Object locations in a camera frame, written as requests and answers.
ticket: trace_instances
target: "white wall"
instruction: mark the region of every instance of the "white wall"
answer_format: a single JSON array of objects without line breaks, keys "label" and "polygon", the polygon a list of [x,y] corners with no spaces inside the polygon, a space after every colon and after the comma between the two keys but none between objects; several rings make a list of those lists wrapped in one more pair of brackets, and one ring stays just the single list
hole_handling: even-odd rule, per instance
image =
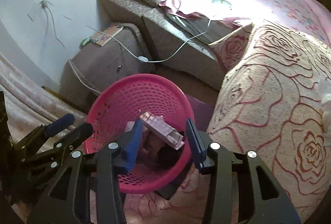
[{"label": "white wall", "polygon": [[[38,9],[35,20],[28,13],[42,0],[0,0],[0,20],[13,40],[24,53],[56,84],[61,84],[68,58],[79,51],[80,42],[96,29],[108,23],[107,17],[99,15],[96,0],[47,0],[54,15],[58,38],[65,49],[55,39],[52,20],[48,14]],[[70,21],[63,15],[72,18]]]},{"label": "white wall", "polygon": [[25,75],[32,79],[39,86],[47,85],[49,88],[59,90],[60,85],[56,84],[47,76],[17,45],[15,40],[8,33],[0,20],[0,51],[7,60],[20,70],[24,70]]}]

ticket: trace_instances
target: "debris in basket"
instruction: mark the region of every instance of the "debris in basket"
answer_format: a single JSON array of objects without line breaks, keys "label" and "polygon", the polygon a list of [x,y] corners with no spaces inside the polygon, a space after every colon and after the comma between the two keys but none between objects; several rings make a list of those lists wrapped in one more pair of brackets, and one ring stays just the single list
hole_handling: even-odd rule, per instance
[{"label": "debris in basket", "polygon": [[151,130],[172,148],[178,150],[184,145],[183,136],[175,128],[166,124],[162,117],[145,112],[140,118],[143,120],[143,124],[147,129]]},{"label": "debris in basket", "polygon": [[[132,129],[134,122],[128,122],[125,131]],[[136,164],[143,164],[151,169],[170,169],[173,167],[182,153],[182,148],[177,150],[169,146],[165,141],[160,139],[153,131],[143,128],[142,143],[138,150]]]}]

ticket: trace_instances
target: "white cable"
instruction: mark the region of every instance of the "white cable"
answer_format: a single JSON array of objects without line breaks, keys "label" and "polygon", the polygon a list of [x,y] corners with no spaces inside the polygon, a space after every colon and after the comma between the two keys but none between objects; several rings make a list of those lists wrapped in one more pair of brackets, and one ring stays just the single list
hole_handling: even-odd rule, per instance
[{"label": "white cable", "polygon": [[[211,23],[211,20],[209,20],[209,22],[208,22],[207,30],[208,30],[208,28],[209,28],[210,23]],[[129,49],[128,49],[127,47],[125,47],[125,46],[124,46],[121,42],[119,42],[116,38],[114,38],[114,37],[112,37],[112,36],[110,36],[110,35],[108,35],[108,34],[106,34],[106,33],[104,33],[104,32],[98,31],[98,30],[96,30],[96,29],[94,29],[94,28],[92,28],[92,27],[90,27],[90,26],[88,26],[88,25],[87,25],[87,27],[90,28],[90,29],[92,29],[92,30],[94,30],[94,31],[97,31],[98,33],[104,34],[104,35],[106,35],[106,36],[108,36],[108,37],[114,39],[118,44],[120,44],[124,49],[126,49],[126,50],[127,50],[127,51],[128,51],[128,52],[129,52],[134,58],[136,58],[136,59],[138,59],[138,60],[140,60],[140,61],[142,61],[142,62],[144,62],[144,63],[162,63],[162,62],[165,62],[165,61],[169,60],[171,57],[173,57],[176,53],[178,53],[178,52],[181,50],[181,48],[184,47],[184,45],[185,45],[187,42],[189,42],[189,41],[192,40],[193,38],[196,38],[196,37],[198,37],[198,36],[200,36],[200,35],[203,35],[203,34],[207,33],[207,30],[206,30],[205,32],[200,33],[200,34],[198,34],[198,35],[195,35],[195,36],[191,37],[190,39],[186,40],[186,41],[185,41],[185,42],[184,42],[184,43],[178,48],[178,50],[175,51],[175,53],[174,53],[173,55],[171,55],[169,58],[167,58],[167,59],[165,59],[165,60],[161,60],[161,61],[150,61],[150,60],[148,60],[148,59],[147,59],[146,57],[144,57],[144,56],[139,56],[139,57],[135,56],[131,51],[129,51]]]},{"label": "white cable", "polygon": [[[49,8],[48,5],[47,5],[47,3],[49,3],[49,2],[47,2],[47,3],[46,3],[46,2],[47,2],[47,1],[43,1],[43,2],[42,2],[42,5],[43,5],[46,9],[48,9],[48,10],[49,10],[49,13],[51,14],[52,22],[53,22],[53,28],[54,28],[54,35],[55,35],[55,38],[56,38],[57,41],[59,41],[59,42],[62,44],[62,46],[63,46],[64,48],[66,48],[66,47],[64,46],[64,44],[62,43],[62,41],[59,40],[58,37],[57,37],[57,35],[56,35],[55,22],[54,22],[53,14],[52,14],[50,8]],[[75,74],[75,76],[78,78],[78,80],[79,80],[79,81],[80,81],[85,87],[87,87],[88,89],[90,89],[90,90],[92,90],[92,91],[94,91],[94,92],[96,92],[96,93],[98,93],[98,94],[101,94],[101,92],[99,92],[99,91],[97,91],[97,90],[95,90],[95,89],[89,87],[88,85],[86,85],[86,84],[80,79],[80,77],[79,77],[79,75],[77,74],[75,68],[72,66],[72,63],[71,63],[71,60],[70,60],[70,59],[69,59],[68,63],[70,64],[71,69],[72,69],[73,73]]]},{"label": "white cable", "polygon": [[[54,35],[55,35],[56,40],[59,41],[59,42],[62,44],[62,46],[63,46],[64,48],[66,48],[66,47],[64,46],[64,44],[62,43],[62,41],[59,40],[58,37],[57,37],[57,35],[56,35],[54,17],[53,17],[52,11],[51,11],[50,8],[48,7],[47,3],[53,5],[52,3],[50,3],[50,2],[48,2],[48,1],[46,1],[46,0],[43,0],[43,1],[41,2],[41,5],[42,5],[42,7],[43,7],[44,9],[48,9],[48,10],[49,10],[49,13],[51,14],[51,17],[52,17],[52,23],[53,23],[53,28],[54,28]],[[208,28],[209,28],[210,23],[211,23],[211,20],[209,20],[209,22],[208,22],[207,30],[208,30]],[[104,34],[104,35],[106,35],[106,36],[112,38],[112,39],[115,40],[119,45],[121,45],[121,46],[122,46],[122,47],[123,47],[128,53],[130,53],[134,58],[136,58],[136,59],[138,59],[138,60],[140,60],[140,61],[142,61],[142,62],[144,62],[144,63],[162,63],[162,62],[165,62],[165,61],[169,60],[171,57],[173,57],[176,53],[178,53],[178,52],[181,50],[181,48],[184,47],[184,45],[185,45],[187,42],[189,42],[189,41],[192,40],[193,38],[196,38],[196,37],[198,37],[198,36],[200,36],[200,35],[203,35],[203,34],[207,33],[207,30],[206,30],[206,31],[203,32],[203,33],[200,33],[200,34],[198,34],[198,35],[195,35],[195,36],[189,38],[188,40],[186,40],[186,41],[185,41],[185,42],[184,42],[184,43],[183,43],[183,44],[182,44],[182,45],[181,45],[181,46],[175,51],[175,53],[174,53],[173,55],[171,55],[170,57],[168,57],[168,58],[165,59],[165,60],[161,60],[161,61],[149,61],[149,60],[148,60],[146,57],[144,57],[144,56],[139,56],[139,57],[135,56],[135,55],[134,55],[134,54],[133,54],[133,53],[132,53],[127,47],[125,47],[125,46],[124,46],[119,40],[117,40],[117,39],[114,38],[113,36],[110,36],[110,35],[108,35],[108,34],[106,34],[106,33],[104,33],[104,32],[98,31],[98,30],[96,30],[96,29],[94,29],[93,27],[90,27],[90,26],[88,26],[88,25],[86,25],[86,27],[88,27],[88,28],[90,28],[90,29],[92,29],[92,30],[94,30],[94,31],[97,31],[98,33]],[[99,92],[98,90],[93,89],[93,88],[89,87],[88,85],[86,85],[86,84],[81,80],[81,78],[79,77],[79,75],[77,74],[77,72],[76,72],[75,68],[73,67],[73,65],[72,65],[70,59],[68,60],[68,62],[69,62],[69,64],[70,64],[71,69],[72,69],[73,73],[75,74],[75,76],[78,78],[78,80],[79,80],[79,81],[80,81],[85,87],[87,87],[88,89],[90,89],[90,90],[92,90],[92,91],[94,91],[94,92],[96,92],[96,93],[98,93],[98,94],[101,94],[101,92]]]},{"label": "white cable", "polygon": [[[208,30],[208,28],[209,28],[210,22],[211,22],[211,20],[209,20],[209,22],[208,22],[207,30]],[[175,52],[173,55],[171,55],[169,58],[167,58],[167,59],[165,59],[165,60],[161,60],[161,61],[148,61],[148,63],[162,63],[162,62],[165,62],[165,61],[169,60],[172,56],[174,56],[176,53],[178,53],[179,50],[180,50],[182,47],[184,47],[184,45],[185,45],[187,42],[189,42],[189,41],[190,41],[191,39],[193,39],[193,38],[198,37],[199,35],[203,35],[203,34],[207,33],[207,30],[206,30],[205,32],[203,32],[203,33],[200,33],[200,34],[198,34],[198,35],[195,35],[195,36],[191,37],[190,39],[186,40],[186,41],[185,41],[185,42],[184,42],[184,43],[178,48],[178,50],[176,50],[176,52]]]},{"label": "white cable", "polygon": [[69,59],[68,63],[70,64],[71,69],[72,69],[73,73],[75,74],[75,76],[79,79],[79,81],[80,81],[85,87],[87,87],[88,89],[90,89],[90,90],[92,90],[92,91],[94,91],[94,92],[96,92],[96,93],[98,93],[98,94],[101,94],[101,92],[99,92],[99,91],[97,91],[97,90],[95,90],[95,89],[93,89],[93,88],[87,86],[87,85],[86,85],[86,84],[80,79],[80,77],[79,77],[79,75],[77,74],[75,68],[72,66],[72,63],[71,63],[71,60],[70,60],[70,59]]}]

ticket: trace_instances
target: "lamp stand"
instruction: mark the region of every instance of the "lamp stand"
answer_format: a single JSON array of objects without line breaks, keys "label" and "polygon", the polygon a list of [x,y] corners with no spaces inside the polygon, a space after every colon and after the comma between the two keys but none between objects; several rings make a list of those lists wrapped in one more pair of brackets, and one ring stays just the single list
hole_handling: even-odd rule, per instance
[{"label": "lamp stand", "polygon": [[220,7],[221,9],[232,10],[232,5],[229,1],[226,1],[226,0],[212,0],[211,2],[213,4],[216,4],[217,7]]}]

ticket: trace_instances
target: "pink cloth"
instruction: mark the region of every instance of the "pink cloth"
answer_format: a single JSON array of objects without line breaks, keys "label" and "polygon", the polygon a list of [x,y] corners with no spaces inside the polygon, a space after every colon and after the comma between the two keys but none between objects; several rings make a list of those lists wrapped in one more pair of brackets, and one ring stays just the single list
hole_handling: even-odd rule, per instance
[{"label": "pink cloth", "polygon": [[235,22],[242,26],[250,24],[253,19],[275,21],[314,36],[330,46],[320,21],[304,0],[227,1],[232,4],[232,10],[222,9],[220,3],[212,3],[212,0],[165,0],[160,6],[165,6],[167,13],[181,14],[180,17],[184,18],[199,14],[211,20]]},{"label": "pink cloth", "polygon": [[321,23],[329,42],[331,43],[331,12],[317,0],[305,0]]}]

